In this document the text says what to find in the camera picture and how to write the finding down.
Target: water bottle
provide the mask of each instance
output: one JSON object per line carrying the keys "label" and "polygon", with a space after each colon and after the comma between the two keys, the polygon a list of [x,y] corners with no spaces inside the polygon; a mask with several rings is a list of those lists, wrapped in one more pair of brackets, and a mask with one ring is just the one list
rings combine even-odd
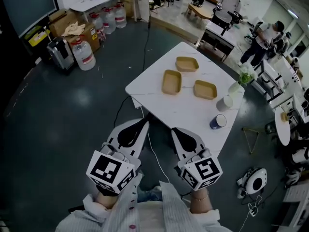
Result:
{"label": "water bottle", "polygon": [[77,38],[76,42],[72,44],[74,45],[72,52],[79,68],[82,71],[92,69],[96,64],[96,58],[93,55],[90,44],[87,41],[82,41],[81,38]]}
{"label": "water bottle", "polygon": [[105,9],[105,16],[103,18],[103,26],[106,34],[111,34],[116,29],[115,14],[112,8]]}
{"label": "water bottle", "polygon": [[115,6],[115,21],[116,27],[122,29],[126,26],[126,10],[122,6],[121,2],[118,2]]}
{"label": "water bottle", "polygon": [[97,34],[98,34],[98,40],[100,42],[105,40],[105,33],[104,33],[104,27],[103,27],[103,20],[99,16],[99,14],[92,13],[91,15],[92,23],[95,25]]}

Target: bracelet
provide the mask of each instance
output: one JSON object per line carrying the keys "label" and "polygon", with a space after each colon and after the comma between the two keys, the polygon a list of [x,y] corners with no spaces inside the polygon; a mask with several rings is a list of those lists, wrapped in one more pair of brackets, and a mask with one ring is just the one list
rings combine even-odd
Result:
{"label": "bracelet", "polygon": [[193,196],[192,196],[192,198],[193,198],[193,199],[195,199],[195,200],[197,200],[197,201],[202,201],[202,200],[206,199],[206,198],[208,197],[208,195],[209,195],[209,191],[207,190],[207,195],[206,195],[206,197],[205,197],[205,198],[202,198],[202,199],[196,199],[196,198],[195,198],[195,197],[193,197]]}

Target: white robot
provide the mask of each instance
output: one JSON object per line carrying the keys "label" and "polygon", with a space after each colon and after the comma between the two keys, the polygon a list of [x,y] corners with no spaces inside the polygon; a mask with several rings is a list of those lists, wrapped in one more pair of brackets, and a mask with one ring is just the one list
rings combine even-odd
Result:
{"label": "white robot", "polygon": [[148,129],[149,121],[145,118],[115,127],[101,151],[94,152],[87,176],[96,185],[119,194],[136,176]]}
{"label": "white robot", "polygon": [[[111,132],[101,151],[95,151],[87,176],[96,184],[119,194],[136,176],[141,150],[149,129],[146,118],[128,121]],[[215,183],[222,174],[216,157],[201,138],[187,130],[172,130],[181,177],[193,190]]]}
{"label": "white robot", "polygon": [[182,128],[172,128],[171,134],[179,158],[180,177],[193,190],[215,183],[223,172],[218,159],[211,155],[202,139]]}
{"label": "white robot", "polygon": [[260,191],[267,183],[267,172],[265,168],[250,168],[243,178],[237,181],[240,186],[237,198],[243,199],[247,195]]}

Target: hand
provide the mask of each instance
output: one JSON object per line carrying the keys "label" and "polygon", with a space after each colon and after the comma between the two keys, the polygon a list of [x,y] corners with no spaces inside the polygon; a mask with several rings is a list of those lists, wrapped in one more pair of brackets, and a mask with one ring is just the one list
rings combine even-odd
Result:
{"label": "hand", "polygon": [[271,45],[269,43],[269,40],[265,40],[264,41],[264,46],[266,46],[267,49],[270,49],[271,48]]}

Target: white shirt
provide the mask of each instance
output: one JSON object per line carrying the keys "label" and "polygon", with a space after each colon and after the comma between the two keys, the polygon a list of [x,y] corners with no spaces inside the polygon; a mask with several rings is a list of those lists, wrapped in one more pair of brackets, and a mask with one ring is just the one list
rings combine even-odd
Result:
{"label": "white shirt", "polygon": [[148,202],[138,204],[137,186],[141,177],[138,174],[126,186],[111,210],[87,195],[84,198],[85,211],[74,211],[68,215],[59,223],[56,232],[152,232],[155,228],[158,229],[155,231],[166,232],[231,232],[218,223],[218,210],[191,214],[174,186],[169,183],[160,182],[162,202],[151,206]]}
{"label": "white shirt", "polygon": [[228,11],[234,13],[240,12],[241,2],[239,0],[218,0],[219,3],[222,4],[222,10],[216,11],[216,16],[223,20],[226,23],[230,23],[232,21],[232,17],[227,13]]}
{"label": "white shirt", "polygon": [[[260,26],[260,29],[262,30],[263,32],[263,36],[266,40],[269,40],[269,43],[271,42],[272,39],[275,39],[279,32],[276,32],[273,27],[272,27],[272,24],[269,24],[269,23],[263,23],[261,26]],[[267,50],[267,47],[265,46],[265,42],[259,37],[257,36],[256,37],[256,42],[258,42],[258,44]]]}

